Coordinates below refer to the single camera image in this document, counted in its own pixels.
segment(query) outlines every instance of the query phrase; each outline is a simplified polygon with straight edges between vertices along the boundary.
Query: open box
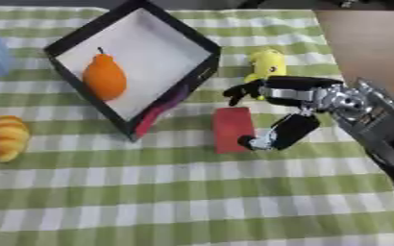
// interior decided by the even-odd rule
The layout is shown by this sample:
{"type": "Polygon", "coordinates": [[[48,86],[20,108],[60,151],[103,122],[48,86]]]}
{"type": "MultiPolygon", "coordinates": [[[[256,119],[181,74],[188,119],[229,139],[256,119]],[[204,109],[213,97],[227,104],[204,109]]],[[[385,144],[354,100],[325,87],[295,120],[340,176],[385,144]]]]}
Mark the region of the open box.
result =
{"type": "Polygon", "coordinates": [[[128,1],[44,50],[55,69],[130,140],[216,72],[221,53],[216,43],[145,0],[128,1]],[[98,47],[127,76],[125,92],[108,102],[82,81],[98,47]]]}

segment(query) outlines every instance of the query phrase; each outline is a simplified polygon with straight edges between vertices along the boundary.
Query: green checkered tablecloth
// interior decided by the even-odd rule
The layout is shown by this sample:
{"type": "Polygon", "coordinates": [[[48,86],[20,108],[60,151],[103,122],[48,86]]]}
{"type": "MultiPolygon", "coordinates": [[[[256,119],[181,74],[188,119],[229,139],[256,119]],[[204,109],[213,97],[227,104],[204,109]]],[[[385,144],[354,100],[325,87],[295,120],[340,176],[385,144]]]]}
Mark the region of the green checkered tablecloth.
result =
{"type": "MultiPolygon", "coordinates": [[[[1,246],[394,245],[391,182],[327,116],[284,152],[214,153],[212,114],[250,71],[247,54],[270,45],[291,75],[340,78],[313,12],[172,12],[224,47],[220,69],[137,143],[41,51],[103,12],[0,8],[16,56],[0,78],[0,114],[33,134],[25,155],[0,164],[1,246]]],[[[259,129],[291,111],[243,105],[259,129]]]]}

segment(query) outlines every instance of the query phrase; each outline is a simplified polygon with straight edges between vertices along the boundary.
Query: orange fruit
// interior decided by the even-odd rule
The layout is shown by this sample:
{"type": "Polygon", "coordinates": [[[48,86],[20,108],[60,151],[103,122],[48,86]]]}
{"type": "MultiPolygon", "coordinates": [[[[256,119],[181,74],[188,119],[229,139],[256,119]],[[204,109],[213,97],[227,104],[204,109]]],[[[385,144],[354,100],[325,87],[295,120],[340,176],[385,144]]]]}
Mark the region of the orange fruit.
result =
{"type": "Polygon", "coordinates": [[[103,101],[120,96],[127,88],[127,78],[113,57],[99,54],[84,71],[84,82],[103,101]]]}

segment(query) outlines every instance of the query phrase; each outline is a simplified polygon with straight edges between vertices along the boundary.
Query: table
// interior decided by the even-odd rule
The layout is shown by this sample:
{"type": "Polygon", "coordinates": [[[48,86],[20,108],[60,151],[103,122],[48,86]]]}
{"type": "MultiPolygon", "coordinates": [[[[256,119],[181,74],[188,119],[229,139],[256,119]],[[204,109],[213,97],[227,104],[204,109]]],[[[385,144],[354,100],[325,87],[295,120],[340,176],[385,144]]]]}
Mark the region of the table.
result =
{"type": "MultiPolygon", "coordinates": [[[[211,114],[265,45],[291,75],[341,78],[311,11],[172,12],[223,48],[220,69],[137,143],[52,70],[40,48],[100,9],[0,8],[17,57],[0,114],[33,137],[0,165],[0,245],[394,245],[394,188],[328,117],[284,152],[216,155],[211,114]]],[[[292,111],[246,99],[259,131],[292,111]]]]}
{"type": "Polygon", "coordinates": [[[394,12],[315,13],[347,82],[370,78],[394,95],[394,12]]]}

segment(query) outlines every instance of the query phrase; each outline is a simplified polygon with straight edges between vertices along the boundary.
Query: yellow plush toy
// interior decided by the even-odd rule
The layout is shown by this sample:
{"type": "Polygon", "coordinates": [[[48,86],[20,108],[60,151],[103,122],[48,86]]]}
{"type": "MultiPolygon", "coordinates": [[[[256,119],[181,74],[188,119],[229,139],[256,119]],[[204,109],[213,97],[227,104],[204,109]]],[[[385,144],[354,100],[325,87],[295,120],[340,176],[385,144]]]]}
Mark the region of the yellow plush toy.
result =
{"type": "Polygon", "coordinates": [[[249,57],[249,61],[254,66],[254,73],[245,78],[245,83],[267,79],[272,75],[286,75],[285,57],[277,50],[268,48],[256,52],[249,57]]]}

